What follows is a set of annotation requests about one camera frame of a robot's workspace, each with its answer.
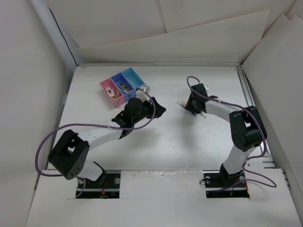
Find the yellow utility knife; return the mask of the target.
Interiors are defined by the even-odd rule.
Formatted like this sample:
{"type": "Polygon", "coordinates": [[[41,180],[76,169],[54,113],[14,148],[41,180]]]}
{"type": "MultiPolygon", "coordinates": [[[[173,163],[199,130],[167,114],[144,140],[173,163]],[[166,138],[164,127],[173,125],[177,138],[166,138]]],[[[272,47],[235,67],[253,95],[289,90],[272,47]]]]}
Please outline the yellow utility knife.
{"type": "Polygon", "coordinates": [[[120,84],[120,87],[125,90],[126,92],[130,92],[130,89],[123,83],[120,84]]]}

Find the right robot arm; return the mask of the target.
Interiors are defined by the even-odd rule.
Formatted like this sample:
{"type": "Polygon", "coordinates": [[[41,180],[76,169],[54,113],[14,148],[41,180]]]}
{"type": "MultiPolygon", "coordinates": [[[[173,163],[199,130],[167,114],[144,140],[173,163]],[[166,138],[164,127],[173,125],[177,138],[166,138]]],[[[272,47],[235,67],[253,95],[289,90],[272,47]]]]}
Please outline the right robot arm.
{"type": "Polygon", "coordinates": [[[209,186],[221,193],[246,182],[246,163],[252,152],[266,144],[267,132],[257,107],[243,107],[208,96],[204,84],[190,86],[190,96],[185,109],[194,115],[211,114],[230,125],[233,146],[227,159],[221,164],[219,173],[210,179],[209,186]]]}

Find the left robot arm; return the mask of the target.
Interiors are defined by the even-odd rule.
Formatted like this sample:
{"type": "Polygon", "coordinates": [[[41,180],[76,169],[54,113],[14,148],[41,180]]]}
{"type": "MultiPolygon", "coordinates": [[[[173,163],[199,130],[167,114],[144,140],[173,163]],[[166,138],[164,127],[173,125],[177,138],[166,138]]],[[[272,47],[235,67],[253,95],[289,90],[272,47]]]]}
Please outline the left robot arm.
{"type": "Polygon", "coordinates": [[[86,160],[88,152],[107,142],[126,137],[139,121],[159,118],[165,112],[166,108],[158,104],[154,97],[144,101],[137,97],[131,98],[108,126],[80,133],[65,131],[50,152],[48,161],[67,180],[75,177],[87,179],[94,187],[101,187],[107,172],[97,162],[86,160]]]}

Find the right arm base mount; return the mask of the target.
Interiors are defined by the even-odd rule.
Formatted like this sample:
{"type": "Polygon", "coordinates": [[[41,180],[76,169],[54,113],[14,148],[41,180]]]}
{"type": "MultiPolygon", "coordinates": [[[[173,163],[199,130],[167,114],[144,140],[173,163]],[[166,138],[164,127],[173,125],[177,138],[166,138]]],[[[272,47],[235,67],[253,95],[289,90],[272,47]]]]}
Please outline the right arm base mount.
{"type": "Polygon", "coordinates": [[[200,184],[205,187],[208,199],[219,198],[249,198],[247,184],[243,181],[243,171],[234,175],[226,175],[219,170],[203,171],[203,178],[200,184]]]}

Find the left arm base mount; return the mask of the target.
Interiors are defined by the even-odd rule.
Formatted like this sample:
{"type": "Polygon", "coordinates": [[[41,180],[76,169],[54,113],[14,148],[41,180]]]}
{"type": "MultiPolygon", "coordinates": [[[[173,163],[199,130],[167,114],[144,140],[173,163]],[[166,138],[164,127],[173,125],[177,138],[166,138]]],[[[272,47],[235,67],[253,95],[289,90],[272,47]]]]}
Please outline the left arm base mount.
{"type": "Polygon", "coordinates": [[[76,199],[119,199],[121,171],[107,171],[97,162],[93,162],[102,170],[101,176],[96,181],[78,177],[76,199]]]}

